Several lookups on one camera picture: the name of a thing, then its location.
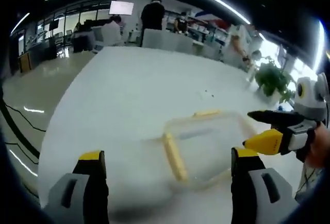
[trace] green plant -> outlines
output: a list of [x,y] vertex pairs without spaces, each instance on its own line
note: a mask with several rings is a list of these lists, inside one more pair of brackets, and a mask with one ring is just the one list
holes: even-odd
[[294,94],[288,89],[289,83],[293,80],[289,73],[277,68],[274,60],[269,60],[267,64],[261,64],[259,71],[255,75],[256,82],[266,96],[271,96],[277,90],[281,94],[280,103],[288,101]]

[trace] floor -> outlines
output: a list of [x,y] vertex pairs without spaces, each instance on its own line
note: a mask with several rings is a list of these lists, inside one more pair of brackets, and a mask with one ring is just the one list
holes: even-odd
[[[15,74],[3,84],[6,104],[19,110],[34,127],[46,130],[66,89],[93,56],[89,51],[74,54],[66,48],[59,52],[57,59],[45,61],[23,75]],[[40,151],[45,133],[31,127],[18,112],[10,109],[9,112],[21,132]],[[36,194],[38,159],[24,146],[21,145],[22,151],[16,145],[17,137],[2,116],[1,119],[6,142],[14,143],[7,145],[12,162],[24,184]]]

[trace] transparent container lid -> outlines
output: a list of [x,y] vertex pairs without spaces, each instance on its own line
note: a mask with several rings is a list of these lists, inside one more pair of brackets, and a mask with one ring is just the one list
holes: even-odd
[[255,134],[238,113],[211,111],[167,122],[163,142],[177,180],[203,186],[230,169],[231,148]]

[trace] desk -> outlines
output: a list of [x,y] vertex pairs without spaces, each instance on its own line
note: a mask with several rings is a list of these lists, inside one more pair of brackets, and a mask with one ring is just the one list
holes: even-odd
[[[168,223],[229,223],[229,172],[223,182],[206,191],[173,196],[169,182],[174,177],[164,149],[151,140],[162,136],[166,121],[196,111],[222,109],[246,115],[269,108],[248,90],[245,78],[243,71],[197,56],[105,47],[74,79],[51,118],[39,160],[41,206],[47,203],[50,188],[73,170],[81,154],[102,149],[110,211],[167,202],[161,213],[139,223],[165,218]],[[250,122],[259,132],[269,127]],[[233,141],[228,147],[240,144]],[[297,188],[302,163],[294,154],[262,159]]]

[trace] human hand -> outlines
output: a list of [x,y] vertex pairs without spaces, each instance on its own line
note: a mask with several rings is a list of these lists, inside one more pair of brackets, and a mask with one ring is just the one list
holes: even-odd
[[315,139],[310,144],[310,151],[306,163],[313,168],[324,167],[326,159],[330,156],[330,133],[323,123],[315,129]]

